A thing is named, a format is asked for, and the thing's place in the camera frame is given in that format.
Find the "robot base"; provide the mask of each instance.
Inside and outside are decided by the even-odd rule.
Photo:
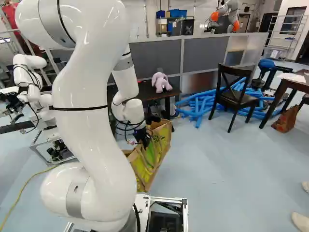
[[[162,213],[151,210],[157,204],[173,213]],[[140,217],[140,232],[188,232],[188,200],[186,198],[151,197],[137,194],[135,205]],[[74,224],[69,222],[63,232],[71,232]],[[75,229],[74,232],[89,232]]]

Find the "plush toy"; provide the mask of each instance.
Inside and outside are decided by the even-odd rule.
[[[163,88],[171,91],[173,87],[169,84],[168,77],[164,73],[157,72],[153,75],[152,85],[156,87],[156,93],[162,93]]]

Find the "orange robotic arm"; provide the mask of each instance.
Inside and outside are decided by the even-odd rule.
[[[209,24],[207,25],[208,29],[213,29],[219,26],[217,23],[219,17],[230,12],[228,18],[231,22],[231,25],[227,28],[227,33],[232,33],[239,30],[239,21],[238,21],[238,0],[228,0],[223,6],[221,6],[217,11],[213,12],[209,17]]]

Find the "wooden table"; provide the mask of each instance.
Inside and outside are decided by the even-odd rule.
[[[172,91],[163,91],[162,93],[156,93],[156,88],[152,87],[151,80],[150,81],[143,81],[139,83],[139,94],[135,97],[142,101],[149,101],[149,100],[157,100],[157,99],[165,99],[165,115],[164,118],[170,120],[170,97],[178,96],[181,94],[180,89],[173,86]],[[112,98],[118,91],[116,85],[108,86],[107,87],[107,99],[108,103],[112,102]]]
[[[309,73],[309,70],[302,69],[294,73],[297,75],[304,76],[306,80],[305,83],[287,80],[287,79],[281,79],[281,83],[275,93],[275,100],[273,101],[265,117],[263,118],[259,126],[260,129],[262,129],[265,126],[269,118],[272,116],[272,113],[275,111],[279,101],[281,100],[283,94],[286,92],[287,88],[291,88],[292,92],[289,95],[287,101],[285,102],[281,112],[284,112],[286,110],[286,108],[289,106],[289,104],[291,103],[293,97],[295,96],[298,90],[304,93],[309,93],[309,75],[305,75],[305,73]]]

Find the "light blue floor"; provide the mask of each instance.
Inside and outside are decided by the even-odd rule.
[[[293,63],[281,62],[280,65],[295,70],[309,69]],[[272,87],[276,88],[279,82],[275,78]],[[297,93],[291,105],[299,103],[302,95]],[[309,180],[309,106],[301,109],[295,128],[287,134],[270,127],[274,119],[260,130],[259,120],[252,119],[245,124],[242,116],[237,116],[228,134],[230,113],[216,112],[210,122],[207,117],[204,116],[198,130],[188,119],[173,121],[176,131],[172,147],[150,194],[188,198],[191,232],[297,231],[290,220],[291,212],[309,215],[309,195],[300,185]],[[20,173],[0,206],[0,220],[23,183],[46,168],[27,150],[34,136],[0,136],[2,153],[14,153],[17,162],[22,160],[22,165],[11,167],[19,168]],[[127,148],[124,141],[120,144]],[[3,232],[64,230],[67,222],[42,205],[39,188],[43,178],[41,175],[29,183]]]

